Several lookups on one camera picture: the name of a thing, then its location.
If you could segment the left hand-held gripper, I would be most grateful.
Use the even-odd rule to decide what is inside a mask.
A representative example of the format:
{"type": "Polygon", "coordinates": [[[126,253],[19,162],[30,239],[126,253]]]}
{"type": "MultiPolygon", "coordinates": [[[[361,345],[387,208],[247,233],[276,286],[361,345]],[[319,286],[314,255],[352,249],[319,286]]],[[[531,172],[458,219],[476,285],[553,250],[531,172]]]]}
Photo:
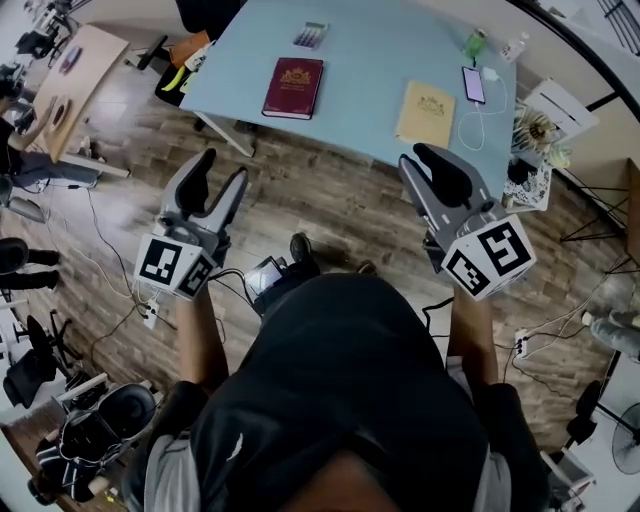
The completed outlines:
{"type": "Polygon", "coordinates": [[[162,194],[162,213],[152,232],[142,237],[134,272],[137,281],[192,300],[223,267],[230,247],[226,227],[244,197],[249,173],[245,167],[233,173],[214,208],[206,210],[207,174],[215,158],[213,148],[197,153],[170,179],[162,194]]]}

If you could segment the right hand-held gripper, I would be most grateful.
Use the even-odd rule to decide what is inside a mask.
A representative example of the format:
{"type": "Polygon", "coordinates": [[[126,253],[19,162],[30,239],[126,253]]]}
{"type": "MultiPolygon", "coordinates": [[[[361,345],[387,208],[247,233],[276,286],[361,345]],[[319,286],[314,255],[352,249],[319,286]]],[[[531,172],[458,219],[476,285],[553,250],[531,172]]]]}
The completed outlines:
{"type": "Polygon", "coordinates": [[[449,150],[424,143],[413,152],[430,178],[402,154],[398,171],[411,201],[428,220],[425,248],[434,270],[445,272],[475,300],[522,276],[536,255],[517,215],[480,192],[481,175],[449,150]]]}

